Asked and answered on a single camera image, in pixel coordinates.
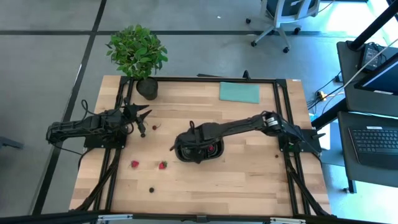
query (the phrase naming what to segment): strawberry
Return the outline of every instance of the strawberry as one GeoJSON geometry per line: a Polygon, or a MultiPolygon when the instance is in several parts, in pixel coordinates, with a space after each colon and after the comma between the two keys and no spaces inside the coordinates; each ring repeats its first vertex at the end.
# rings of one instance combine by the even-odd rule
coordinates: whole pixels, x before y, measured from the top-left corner
{"type": "Polygon", "coordinates": [[[139,165],[138,161],[131,161],[131,167],[136,168],[139,165]]]}
{"type": "Polygon", "coordinates": [[[159,169],[166,169],[166,167],[167,167],[167,162],[166,162],[166,161],[162,161],[162,162],[159,164],[159,169]]]}

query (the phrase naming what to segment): black flower pot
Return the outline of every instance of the black flower pot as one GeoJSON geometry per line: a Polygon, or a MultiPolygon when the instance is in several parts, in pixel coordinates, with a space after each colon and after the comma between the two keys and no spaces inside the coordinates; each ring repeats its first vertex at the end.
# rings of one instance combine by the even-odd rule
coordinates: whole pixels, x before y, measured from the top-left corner
{"type": "Polygon", "coordinates": [[[157,81],[148,77],[137,82],[137,91],[147,100],[154,100],[157,97],[157,81]]]}

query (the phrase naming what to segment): computer monitor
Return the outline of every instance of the computer monitor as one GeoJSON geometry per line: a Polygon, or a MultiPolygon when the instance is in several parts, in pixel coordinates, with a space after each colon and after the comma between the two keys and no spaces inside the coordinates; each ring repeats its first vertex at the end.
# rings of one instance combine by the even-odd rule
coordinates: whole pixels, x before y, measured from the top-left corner
{"type": "Polygon", "coordinates": [[[398,53],[386,60],[369,75],[355,84],[355,88],[398,95],[398,53]]]}

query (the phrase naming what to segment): green towel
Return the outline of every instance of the green towel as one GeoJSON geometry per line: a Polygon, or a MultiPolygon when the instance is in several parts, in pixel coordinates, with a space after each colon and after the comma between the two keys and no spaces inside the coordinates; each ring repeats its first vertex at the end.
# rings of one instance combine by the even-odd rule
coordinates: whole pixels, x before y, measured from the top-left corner
{"type": "Polygon", "coordinates": [[[260,103],[260,86],[221,82],[220,100],[260,103]]]}

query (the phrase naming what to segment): wooden table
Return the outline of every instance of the wooden table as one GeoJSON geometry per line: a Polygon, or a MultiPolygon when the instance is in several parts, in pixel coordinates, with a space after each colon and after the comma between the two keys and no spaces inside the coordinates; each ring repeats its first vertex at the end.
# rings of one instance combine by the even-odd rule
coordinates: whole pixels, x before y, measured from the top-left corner
{"type": "MultiPolygon", "coordinates": [[[[104,76],[95,112],[113,109],[119,76],[104,76]]],[[[224,154],[201,164],[181,162],[169,151],[177,134],[196,125],[216,121],[224,123],[276,111],[271,84],[260,86],[260,104],[220,101],[219,83],[159,82],[159,95],[145,100],[135,87],[131,103],[150,106],[146,118],[147,136],[139,131],[127,137],[122,150],[112,201],[112,212],[173,213],[208,215],[290,216],[289,189],[283,154],[277,138],[251,131],[224,139],[224,154]],[[160,126],[155,131],[152,126],[160,126]],[[137,160],[133,169],[130,162],[137,160]],[[159,170],[167,161],[166,170],[159,170]]],[[[294,123],[311,128],[302,84],[287,80],[294,123]]],[[[284,116],[282,90],[280,97],[284,116]]],[[[82,160],[70,208],[76,208],[98,182],[104,149],[89,152],[82,160]]],[[[330,212],[328,196],[319,161],[310,153],[301,153],[305,183],[324,210],[330,212]]],[[[100,208],[104,208],[107,186],[100,208]]],[[[296,186],[298,208],[303,213],[299,188],[296,186]]]]}

